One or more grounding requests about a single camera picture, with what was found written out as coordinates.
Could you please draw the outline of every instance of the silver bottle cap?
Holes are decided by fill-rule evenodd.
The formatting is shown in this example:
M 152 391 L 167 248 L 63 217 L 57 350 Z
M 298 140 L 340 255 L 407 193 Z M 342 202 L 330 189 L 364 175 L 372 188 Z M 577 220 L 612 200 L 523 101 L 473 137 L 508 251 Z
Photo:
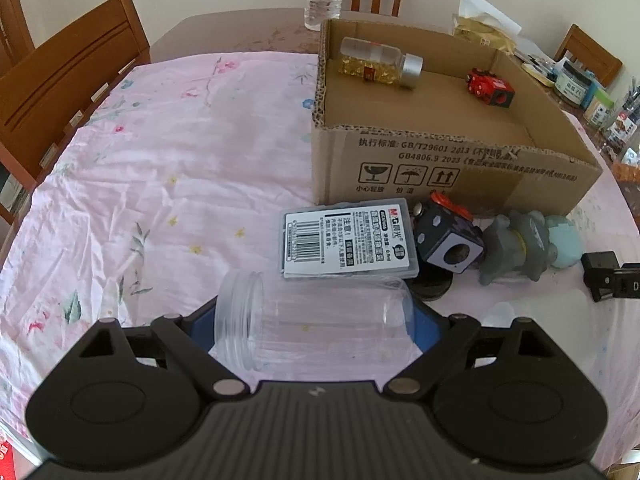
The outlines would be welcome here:
M 400 86 L 415 88 L 420 79 L 422 70 L 422 58 L 413 54 L 402 56 L 402 70 L 400 72 Z

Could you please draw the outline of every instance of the ribbed black surface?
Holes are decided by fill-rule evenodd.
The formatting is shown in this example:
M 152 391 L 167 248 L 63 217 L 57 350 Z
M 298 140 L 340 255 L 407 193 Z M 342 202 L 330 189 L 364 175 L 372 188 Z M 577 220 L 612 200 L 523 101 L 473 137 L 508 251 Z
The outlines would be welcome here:
M 447 445 L 420 406 L 387 400 L 372 383 L 263 383 L 248 400 L 216 405 L 186 443 L 155 462 L 110 473 L 46 463 L 30 479 L 602 478 L 589 465 L 525 475 L 473 458 Z

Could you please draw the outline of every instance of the dining table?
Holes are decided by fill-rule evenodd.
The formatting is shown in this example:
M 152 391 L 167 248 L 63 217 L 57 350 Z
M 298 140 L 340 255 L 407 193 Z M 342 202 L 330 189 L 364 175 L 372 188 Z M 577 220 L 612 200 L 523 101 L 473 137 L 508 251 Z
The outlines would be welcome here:
M 447 33 L 441 27 L 427 23 L 410 23 L 384 14 L 369 14 L 343 10 L 345 20 L 367 20 L 412 25 Z M 150 62 L 157 63 L 197 54 L 222 52 L 295 52 L 317 54 L 320 33 L 304 25 L 304 10 L 245 9 L 191 16 L 182 20 L 150 48 Z M 573 114 L 584 127 L 591 142 L 616 177 L 620 191 L 640 228 L 640 170 L 612 160 L 603 150 L 604 138 L 582 116 L 582 110 L 567 104 L 552 89 L 543 87 L 549 98 L 562 110 Z

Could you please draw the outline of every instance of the barcode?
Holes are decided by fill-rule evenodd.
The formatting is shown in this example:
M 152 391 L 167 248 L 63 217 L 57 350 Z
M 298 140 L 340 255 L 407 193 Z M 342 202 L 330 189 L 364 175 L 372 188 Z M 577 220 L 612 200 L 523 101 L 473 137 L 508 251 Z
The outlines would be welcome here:
M 294 222 L 293 261 L 320 261 L 320 222 Z

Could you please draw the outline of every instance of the red paper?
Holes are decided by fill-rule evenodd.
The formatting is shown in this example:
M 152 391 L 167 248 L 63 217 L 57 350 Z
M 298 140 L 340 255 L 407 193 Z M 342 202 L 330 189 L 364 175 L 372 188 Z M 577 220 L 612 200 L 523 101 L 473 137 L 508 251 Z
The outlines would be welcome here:
M 14 449 L 0 436 L 0 480 L 15 480 Z

